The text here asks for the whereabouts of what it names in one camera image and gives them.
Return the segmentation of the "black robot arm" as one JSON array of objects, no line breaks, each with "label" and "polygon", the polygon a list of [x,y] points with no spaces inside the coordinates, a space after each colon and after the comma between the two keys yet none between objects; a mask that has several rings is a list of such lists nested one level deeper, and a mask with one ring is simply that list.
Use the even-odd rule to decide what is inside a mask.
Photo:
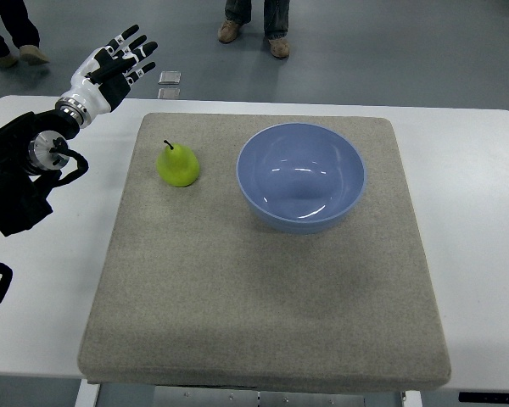
[{"label": "black robot arm", "polygon": [[48,195],[87,173],[87,160],[69,148],[80,125],[71,114],[28,112],[0,128],[0,232],[30,230],[53,212]]}]

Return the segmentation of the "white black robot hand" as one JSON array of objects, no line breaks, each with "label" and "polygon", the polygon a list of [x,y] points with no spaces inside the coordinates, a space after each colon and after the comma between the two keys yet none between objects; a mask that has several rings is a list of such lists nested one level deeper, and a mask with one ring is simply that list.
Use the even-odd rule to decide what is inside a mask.
[{"label": "white black robot hand", "polygon": [[145,35],[136,36],[138,31],[133,25],[95,49],[73,74],[70,90],[55,108],[72,116],[81,128],[116,110],[134,83],[155,68],[148,58],[158,44]]}]

